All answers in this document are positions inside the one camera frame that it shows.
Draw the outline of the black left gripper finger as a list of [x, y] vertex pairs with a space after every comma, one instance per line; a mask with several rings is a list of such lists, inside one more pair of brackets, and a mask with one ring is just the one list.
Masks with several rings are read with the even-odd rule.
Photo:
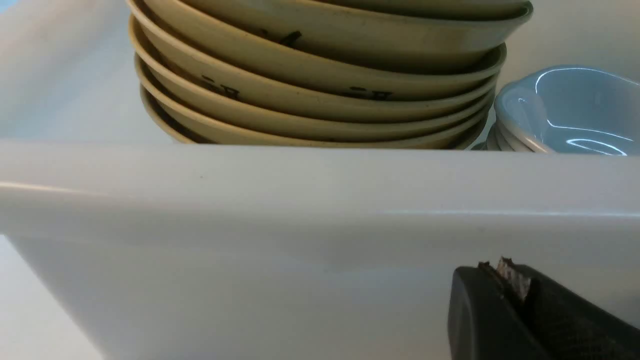
[[452, 274], [453, 360], [637, 360], [640, 333], [528, 265], [500, 258]]

